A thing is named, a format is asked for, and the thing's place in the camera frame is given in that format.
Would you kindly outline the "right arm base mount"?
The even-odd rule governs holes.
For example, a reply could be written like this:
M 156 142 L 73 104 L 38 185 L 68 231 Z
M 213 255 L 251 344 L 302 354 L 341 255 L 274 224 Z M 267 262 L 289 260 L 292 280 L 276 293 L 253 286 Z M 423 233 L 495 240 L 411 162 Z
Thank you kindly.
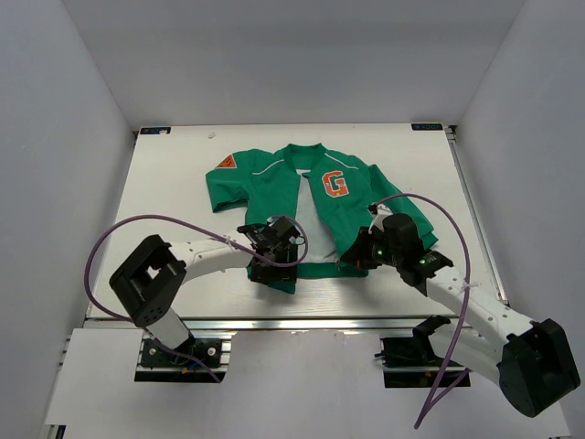
M 445 316 L 431 316 L 412 329 L 380 338 L 381 350 L 374 355 L 383 370 L 387 389 L 430 389 L 442 357 L 432 350 L 430 336 L 451 321 Z

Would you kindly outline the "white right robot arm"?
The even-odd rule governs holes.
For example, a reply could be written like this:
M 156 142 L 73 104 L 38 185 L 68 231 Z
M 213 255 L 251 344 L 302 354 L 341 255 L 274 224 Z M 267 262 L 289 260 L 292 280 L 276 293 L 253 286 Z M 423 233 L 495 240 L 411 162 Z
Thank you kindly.
M 499 387 L 519 412 L 533 418 L 580 386 L 580 375 L 564 329 L 542 322 L 464 280 L 453 262 L 425 249 L 412 218 L 372 205 L 373 220 L 360 229 L 345 259 L 362 269 L 394 267 L 401 280 L 422 295 L 457 313 L 472 328 L 450 348 L 456 326 L 432 316 L 413 330 L 412 351 L 431 365 L 446 354 Z

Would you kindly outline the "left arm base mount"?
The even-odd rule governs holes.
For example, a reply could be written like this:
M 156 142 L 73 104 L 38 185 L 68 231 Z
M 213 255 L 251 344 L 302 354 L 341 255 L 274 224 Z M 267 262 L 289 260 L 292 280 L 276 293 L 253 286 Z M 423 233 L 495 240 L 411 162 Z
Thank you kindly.
M 225 337 L 196 337 L 184 351 L 176 355 L 160 348 L 152 339 L 141 344 L 134 373 L 136 382 L 211 383 L 225 378 L 231 342 Z

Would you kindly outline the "green varsity jacket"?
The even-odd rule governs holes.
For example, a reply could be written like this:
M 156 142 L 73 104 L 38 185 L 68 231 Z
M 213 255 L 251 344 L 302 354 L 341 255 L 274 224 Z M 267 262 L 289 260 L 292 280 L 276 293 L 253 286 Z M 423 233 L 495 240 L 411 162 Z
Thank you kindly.
M 368 275 L 342 257 L 360 229 L 371 224 L 368 207 L 376 201 L 383 201 L 393 213 L 409 215 L 426 248 L 438 240 L 431 222 L 378 166 L 321 144 L 235 152 L 207 172 L 206 183 L 215 212 L 244 206 L 248 224 L 273 216 L 301 224 L 308 236 L 308 254 L 295 267 L 301 279 Z

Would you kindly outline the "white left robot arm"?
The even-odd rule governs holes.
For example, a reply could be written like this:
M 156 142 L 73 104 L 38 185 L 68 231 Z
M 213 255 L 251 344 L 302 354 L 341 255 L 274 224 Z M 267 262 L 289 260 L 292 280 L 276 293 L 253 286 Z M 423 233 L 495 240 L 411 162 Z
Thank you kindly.
M 123 261 L 109 285 L 134 323 L 162 345 L 172 364 L 193 354 L 191 334 L 172 309 L 179 289 L 192 280 L 231 269 L 251 269 L 262 284 L 293 283 L 294 268 L 308 252 L 308 237 L 295 220 L 273 217 L 227 234 L 197 229 L 201 241 L 167 242 L 145 238 Z

